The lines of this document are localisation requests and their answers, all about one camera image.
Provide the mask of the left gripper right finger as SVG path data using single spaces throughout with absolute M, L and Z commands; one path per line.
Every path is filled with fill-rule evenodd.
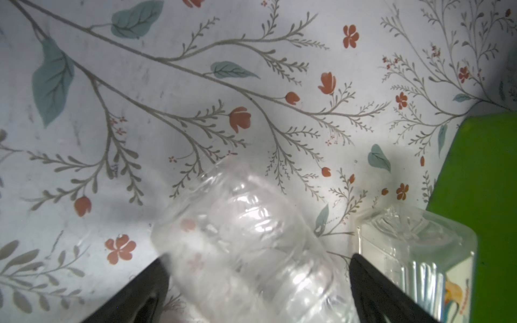
M 350 261 L 350 281 L 360 323 L 438 323 L 357 253 Z

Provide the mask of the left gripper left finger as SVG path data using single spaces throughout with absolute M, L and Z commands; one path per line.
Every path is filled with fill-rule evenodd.
M 83 323 L 159 322 L 169 281 L 168 271 L 157 258 Z

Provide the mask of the small square clear bottle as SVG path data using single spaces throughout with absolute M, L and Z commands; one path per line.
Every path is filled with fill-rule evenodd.
M 395 203 L 355 221 L 358 252 L 439 322 L 469 322 L 475 232 L 429 211 Z

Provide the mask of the clear bottle red white label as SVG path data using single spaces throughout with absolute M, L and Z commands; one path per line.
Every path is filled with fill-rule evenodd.
M 350 283 L 302 212 L 243 161 L 205 173 L 151 239 L 209 322 L 358 321 Z

